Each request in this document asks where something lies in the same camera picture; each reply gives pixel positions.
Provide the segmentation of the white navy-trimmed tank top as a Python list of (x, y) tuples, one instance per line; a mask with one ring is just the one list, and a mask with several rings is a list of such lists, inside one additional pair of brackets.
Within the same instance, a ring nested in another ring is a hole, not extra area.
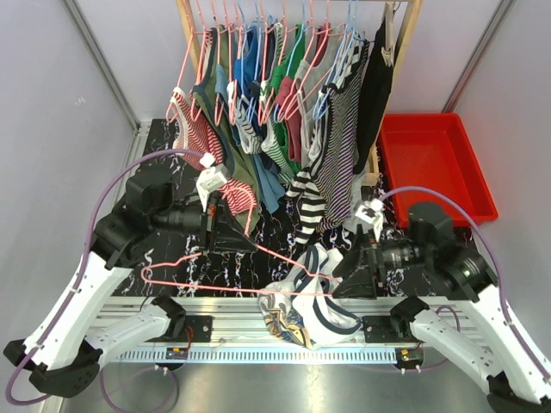
[(259, 293), (259, 309), (272, 336), (316, 350), (344, 342), (360, 329), (359, 317), (332, 297), (340, 281), (329, 277), (342, 259), (337, 249), (311, 245), (286, 278)]

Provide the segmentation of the purple black striped tank top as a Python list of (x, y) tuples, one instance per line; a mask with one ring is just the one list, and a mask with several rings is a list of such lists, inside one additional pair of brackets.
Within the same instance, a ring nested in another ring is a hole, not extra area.
[(344, 66), (344, 79), (327, 86), (324, 146), (312, 174), (325, 201), (317, 225), (320, 232), (340, 226), (350, 216), (358, 106), (368, 49), (368, 40), (357, 40), (351, 49), (351, 62)]

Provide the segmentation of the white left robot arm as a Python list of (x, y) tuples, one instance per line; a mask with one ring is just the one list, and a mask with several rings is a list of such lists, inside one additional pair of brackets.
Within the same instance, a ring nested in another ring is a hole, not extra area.
[(90, 332), (104, 303), (158, 232), (194, 235), (207, 253), (256, 251), (247, 226), (231, 214), (231, 194), (244, 190), (225, 167), (205, 168), (195, 186), (194, 193), (176, 200), (173, 177), (163, 167), (127, 180), (125, 193), (97, 222), (90, 250), (45, 320), (27, 339), (11, 341), (3, 351), (15, 367), (29, 371), (37, 391), (73, 398), (120, 354), (143, 342), (175, 342), (191, 334), (185, 309), (167, 295), (103, 332)]

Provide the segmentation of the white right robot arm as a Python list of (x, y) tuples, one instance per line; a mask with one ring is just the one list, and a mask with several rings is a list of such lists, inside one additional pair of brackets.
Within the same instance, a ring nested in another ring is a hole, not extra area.
[(377, 282), (390, 269), (420, 267), (443, 286), (443, 295), (483, 336), (485, 347), (449, 327), (419, 297), (390, 311), (390, 331), (401, 342), (428, 344), (461, 369), (486, 395), (495, 412), (548, 412), (549, 361), (513, 324), (498, 276), (476, 250), (457, 241), (452, 219), (433, 202), (410, 207), (408, 233), (370, 242), (357, 235), (333, 274), (335, 299), (376, 299)]

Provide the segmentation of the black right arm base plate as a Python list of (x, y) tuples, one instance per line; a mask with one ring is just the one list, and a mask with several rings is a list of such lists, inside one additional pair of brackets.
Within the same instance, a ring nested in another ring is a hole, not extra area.
[(362, 318), (365, 342), (412, 343), (416, 339), (406, 323), (391, 316), (365, 316)]

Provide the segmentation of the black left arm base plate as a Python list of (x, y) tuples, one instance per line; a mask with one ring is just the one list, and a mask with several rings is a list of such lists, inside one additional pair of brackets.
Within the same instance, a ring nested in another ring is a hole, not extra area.
[(183, 330), (170, 342), (186, 342), (190, 332), (192, 342), (209, 343), (214, 330), (214, 318), (212, 316), (187, 315)]

